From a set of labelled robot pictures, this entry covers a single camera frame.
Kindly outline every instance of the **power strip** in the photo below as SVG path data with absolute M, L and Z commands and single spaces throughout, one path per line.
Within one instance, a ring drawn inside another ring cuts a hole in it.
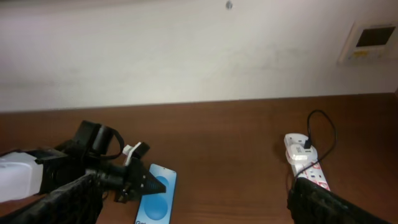
M 298 133 L 290 133 L 285 135 L 286 158 L 292 166 L 293 175 L 296 176 L 301 170 L 310 164 L 314 164 L 318 159 L 317 150 L 311 146 L 310 149 L 304 149 L 304 143 L 308 139 L 307 136 Z M 323 175 L 320 164 L 315 164 L 311 168 L 298 175 L 318 184 L 324 189 L 330 190 L 325 175 Z

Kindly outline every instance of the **power cord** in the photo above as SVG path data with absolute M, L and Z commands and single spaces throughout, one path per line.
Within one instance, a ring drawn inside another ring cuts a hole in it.
M 119 132 L 118 132 L 117 130 L 111 128 L 111 131 L 112 131 L 113 135 L 116 137 L 116 139 L 117 139 L 118 142 L 119 142 L 119 152 L 118 152 L 117 154 L 115 154 L 115 155 L 112 155 L 112 156 L 100 156 L 99 159 L 102 159 L 102 160 L 112 160 L 112 159 L 116 159 L 116 158 L 118 158 L 118 157 L 122 154 L 122 152 L 123 152 L 123 148 L 124 148 L 124 139 L 122 138 L 122 136 L 119 134 Z
M 293 184 L 292 184 L 292 188 L 294 188 L 294 184 L 296 179 L 299 177 L 299 175 L 306 171 L 307 169 L 311 168 L 312 166 L 314 166 L 315 164 L 320 163 L 324 158 L 326 158 L 326 156 L 329 155 L 329 153 L 334 150 L 335 146 L 336 146 L 336 142 L 337 142 L 337 131 L 336 131 L 336 127 L 333 124 L 333 122 L 331 121 L 331 119 L 329 118 L 329 116 L 322 110 L 313 110 L 307 117 L 307 131 L 308 131 L 308 139 L 305 141 L 304 143 L 304 149 L 309 149 L 312 146 L 312 137 L 311 137 L 311 126 L 310 126 L 310 120 L 311 120 L 311 116 L 315 113 L 321 113 L 330 123 L 331 127 L 333 128 L 333 133 L 334 133 L 334 139 L 333 139 L 333 144 L 331 145 L 331 147 L 329 148 L 329 150 L 327 150 L 326 153 L 324 153 L 323 156 L 321 156 L 321 158 L 317 159 L 317 161 L 314 164 L 310 164 L 308 166 L 306 166 L 306 168 L 302 169 L 301 171 L 299 171 L 296 176 L 293 179 Z

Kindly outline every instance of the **wall-mounted thermostat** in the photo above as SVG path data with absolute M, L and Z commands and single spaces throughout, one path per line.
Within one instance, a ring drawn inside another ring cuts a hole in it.
M 397 21 L 381 24 L 355 23 L 338 62 L 366 63 L 386 59 L 397 42 Z

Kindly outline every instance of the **black connector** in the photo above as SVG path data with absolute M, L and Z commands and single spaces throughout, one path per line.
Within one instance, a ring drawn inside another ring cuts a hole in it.
M 146 143 L 140 142 L 140 145 L 132 152 L 132 157 L 141 159 L 149 149 L 150 147 Z
M 305 141 L 305 143 L 304 143 L 304 149 L 310 149 L 311 146 L 312 146 L 311 139 L 308 138 L 308 139 Z

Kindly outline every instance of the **wooden table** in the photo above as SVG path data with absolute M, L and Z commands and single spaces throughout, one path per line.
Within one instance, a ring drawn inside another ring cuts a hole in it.
M 0 146 L 55 146 L 83 119 L 117 129 L 126 144 L 145 141 L 143 158 L 177 171 L 171 223 L 293 223 L 287 210 L 291 170 L 284 135 L 306 133 L 313 109 L 338 130 L 322 163 L 331 190 L 392 223 L 398 222 L 398 103 L 393 94 L 187 103 L 0 114 Z M 320 154 L 331 143 L 313 117 Z M 116 143 L 109 153 L 116 152 Z M 121 163 L 124 158 L 115 162 Z M 139 202 L 106 201 L 98 223 L 134 223 Z M 3 213 L 17 204 L 0 206 Z

